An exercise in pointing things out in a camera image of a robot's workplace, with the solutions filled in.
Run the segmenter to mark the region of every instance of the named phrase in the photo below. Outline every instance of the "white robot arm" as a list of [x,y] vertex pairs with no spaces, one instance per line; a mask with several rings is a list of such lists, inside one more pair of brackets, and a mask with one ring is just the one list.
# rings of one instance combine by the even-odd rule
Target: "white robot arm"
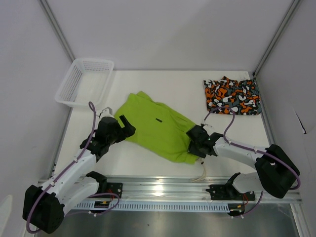
[[[106,192],[107,178],[93,171],[95,164],[108,152],[110,145],[132,136],[136,130],[124,116],[119,118],[124,124],[123,128],[110,113],[102,117],[91,141],[88,145],[89,139],[82,142],[78,154],[62,172],[51,177],[40,187],[31,185],[26,190],[24,220],[30,218],[31,224],[50,234],[60,226],[65,215],[79,202],[95,193]],[[78,182],[83,174],[86,176]]]
[[256,169],[253,173],[236,173],[228,180],[222,194],[225,196],[226,192],[230,200],[249,191],[263,190],[283,198],[300,175],[282,148],[275,144],[268,148],[251,147],[216,133],[204,124],[194,126],[187,135],[191,139],[189,153],[202,158],[206,155],[227,157]]

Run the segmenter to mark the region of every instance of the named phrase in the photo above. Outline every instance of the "laundry basket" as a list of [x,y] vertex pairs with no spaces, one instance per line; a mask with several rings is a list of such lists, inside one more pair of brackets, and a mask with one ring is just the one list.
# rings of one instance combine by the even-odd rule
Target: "laundry basket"
[[109,94],[113,67],[114,63],[110,60],[76,59],[62,81],[55,100],[70,107],[87,107],[92,101],[97,107]]

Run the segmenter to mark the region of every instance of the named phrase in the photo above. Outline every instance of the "orange camouflage cloth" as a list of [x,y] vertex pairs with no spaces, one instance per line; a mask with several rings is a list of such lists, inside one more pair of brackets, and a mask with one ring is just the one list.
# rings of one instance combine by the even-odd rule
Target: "orange camouflage cloth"
[[254,80],[205,80],[207,110],[215,114],[231,114],[228,109],[215,109],[225,106],[236,115],[258,115],[261,113],[259,90]]

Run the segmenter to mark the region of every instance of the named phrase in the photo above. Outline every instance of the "white table surface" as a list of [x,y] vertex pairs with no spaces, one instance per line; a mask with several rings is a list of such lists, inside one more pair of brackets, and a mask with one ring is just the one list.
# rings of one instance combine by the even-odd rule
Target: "white table surface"
[[[222,76],[236,80],[249,79],[248,72],[233,71],[113,71],[111,91],[100,108],[108,106],[115,113],[130,93],[142,90],[154,101],[163,102],[200,124],[208,113],[202,81],[219,80]],[[206,123],[223,133],[231,118],[231,115],[212,114]],[[60,172],[71,162],[81,142],[88,137],[91,126],[91,110],[74,108],[55,172]],[[260,115],[237,116],[227,136],[254,146],[269,146]],[[225,157],[207,156],[205,166],[207,177],[253,172],[251,167]],[[194,165],[173,163],[136,144],[123,141],[110,147],[109,152],[96,164],[95,171],[117,176],[197,178],[203,168],[199,162]]]

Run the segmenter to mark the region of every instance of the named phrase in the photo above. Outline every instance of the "white wall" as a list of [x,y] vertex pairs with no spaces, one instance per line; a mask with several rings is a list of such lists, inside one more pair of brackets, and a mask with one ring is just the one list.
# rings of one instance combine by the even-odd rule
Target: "white wall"
[[302,1],[258,79],[276,140],[301,171],[300,192],[312,236],[316,236],[315,11],[316,1]]
[[68,108],[54,94],[69,68],[37,0],[0,1],[0,202],[13,195],[4,237],[18,237],[25,190],[46,178]]
[[254,71],[292,0],[49,0],[76,57],[118,70]]

